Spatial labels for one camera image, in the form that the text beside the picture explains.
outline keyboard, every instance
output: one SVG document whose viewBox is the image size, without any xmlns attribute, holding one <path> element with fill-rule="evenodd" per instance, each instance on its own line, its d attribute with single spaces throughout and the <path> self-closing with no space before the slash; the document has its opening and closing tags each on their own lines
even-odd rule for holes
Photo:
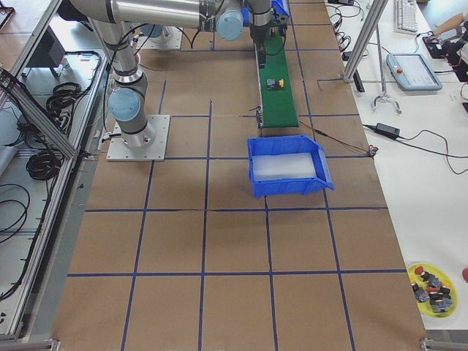
<svg viewBox="0 0 468 351">
<path fill-rule="evenodd" d="M 395 0 L 395 31 L 398 33 L 416 34 L 416 0 Z"/>
</svg>

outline yellow object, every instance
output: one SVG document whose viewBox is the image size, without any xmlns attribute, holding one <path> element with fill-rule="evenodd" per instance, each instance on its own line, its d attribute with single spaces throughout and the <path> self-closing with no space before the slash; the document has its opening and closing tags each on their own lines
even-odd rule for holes
<svg viewBox="0 0 468 351">
<path fill-rule="evenodd" d="M 426 316 L 435 317 L 435 318 L 444 318 L 444 317 L 450 316 L 455 311 L 456 306 L 458 304 L 457 294 L 456 294 L 455 287 L 453 286 L 452 281 L 448 278 L 448 276 L 444 274 L 444 272 L 442 272 L 437 267 L 433 265 L 429 265 L 428 263 L 417 263 L 407 269 L 408 276 L 409 276 L 410 281 L 418 283 L 418 285 L 422 287 L 423 289 L 426 288 L 426 283 L 423 282 L 423 279 L 420 277 L 419 274 L 415 273 L 415 269 L 421 265 L 424 267 L 424 271 L 434 274 L 437 278 L 439 278 L 439 280 L 442 282 L 442 285 L 446 287 L 450 287 L 450 296 L 452 298 L 453 305 L 449 307 L 446 312 L 434 313 L 432 311 L 431 305 L 429 304 L 429 301 L 423 302 L 423 303 L 417 302 L 419 312 L 421 312 L 422 314 L 425 314 Z"/>
</svg>

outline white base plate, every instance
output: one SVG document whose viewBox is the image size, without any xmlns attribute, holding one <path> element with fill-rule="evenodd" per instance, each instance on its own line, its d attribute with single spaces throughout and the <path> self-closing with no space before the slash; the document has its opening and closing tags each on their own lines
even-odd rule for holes
<svg viewBox="0 0 468 351">
<path fill-rule="evenodd" d="M 153 49 L 153 50 L 180 50 L 181 49 L 181 43 L 182 43 L 182 32 L 179 31 L 177 28 L 173 27 L 173 35 L 168 41 L 161 41 L 160 43 L 158 42 L 153 42 L 151 39 L 149 39 L 147 42 L 145 42 L 148 39 L 148 37 L 140 37 L 138 39 L 137 43 L 137 49 L 139 49 L 141 46 L 141 50 L 144 49 Z"/>
<path fill-rule="evenodd" d="M 129 148 L 121 138 L 115 137 L 110 141 L 107 152 L 108 161 L 164 161 L 166 154 L 167 136 L 169 134 L 169 115 L 147 115 L 148 123 L 156 130 L 156 139 L 149 146 Z M 120 133 L 116 124 L 114 134 Z"/>
</svg>

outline red object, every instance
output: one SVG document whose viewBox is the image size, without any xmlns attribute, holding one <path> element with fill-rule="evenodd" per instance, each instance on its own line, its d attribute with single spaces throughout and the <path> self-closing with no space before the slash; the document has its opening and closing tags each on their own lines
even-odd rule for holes
<svg viewBox="0 0 468 351">
<path fill-rule="evenodd" d="M 417 274 L 417 275 L 419 275 L 419 276 L 420 276 L 423 272 L 424 272 L 424 267 L 423 267 L 422 265 L 420 265 L 419 267 L 417 267 L 417 268 L 415 269 L 415 274 Z"/>
<path fill-rule="evenodd" d="M 468 283 L 468 268 L 465 268 L 462 272 L 461 275 L 463 276 L 463 279 Z"/>
</svg>

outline person's arm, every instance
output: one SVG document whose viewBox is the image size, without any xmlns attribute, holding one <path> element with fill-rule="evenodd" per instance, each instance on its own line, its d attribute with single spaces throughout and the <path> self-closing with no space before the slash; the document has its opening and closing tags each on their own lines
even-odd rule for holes
<svg viewBox="0 0 468 351">
<path fill-rule="evenodd" d="M 440 26 L 438 26 L 434 30 L 434 36 L 438 37 L 442 33 L 445 33 L 446 31 L 450 31 L 451 29 L 455 29 L 458 26 L 460 26 L 464 21 L 463 18 L 463 13 L 459 13 L 452 18 L 449 18 L 446 20 L 444 23 L 442 23 Z"/>
</svg>

